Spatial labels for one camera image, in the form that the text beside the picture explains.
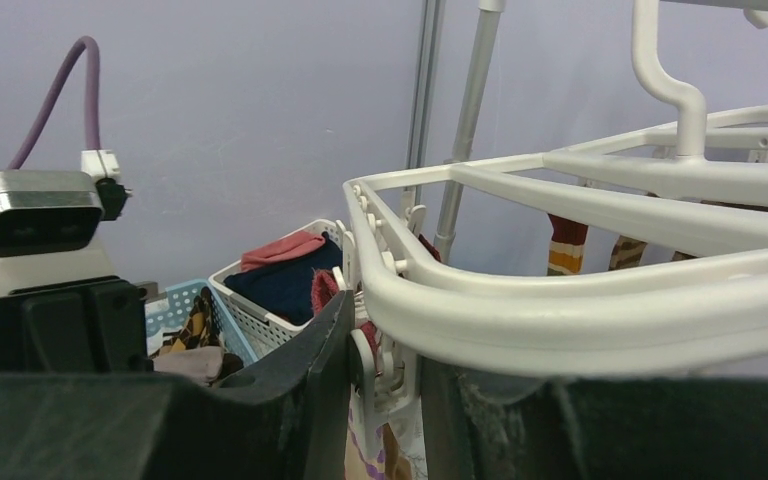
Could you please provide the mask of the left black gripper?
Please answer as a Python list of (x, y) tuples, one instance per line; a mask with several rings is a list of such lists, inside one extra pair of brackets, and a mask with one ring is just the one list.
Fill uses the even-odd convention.
[(144, 291), (115, 276), (0, 297), (0, 373), (150, 372)]

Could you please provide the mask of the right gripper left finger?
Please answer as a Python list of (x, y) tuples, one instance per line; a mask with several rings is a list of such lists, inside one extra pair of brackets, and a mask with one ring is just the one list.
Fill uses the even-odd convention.
[(0, 374), (0, 479), (340, 479), (349, 292), (203, 387), (163, 374)]

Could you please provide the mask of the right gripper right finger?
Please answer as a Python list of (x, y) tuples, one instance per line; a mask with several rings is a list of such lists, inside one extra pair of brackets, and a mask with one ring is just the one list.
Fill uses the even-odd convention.
[(425, 360), (433, 479), (768, 479), (768, 379), (549, 379)]

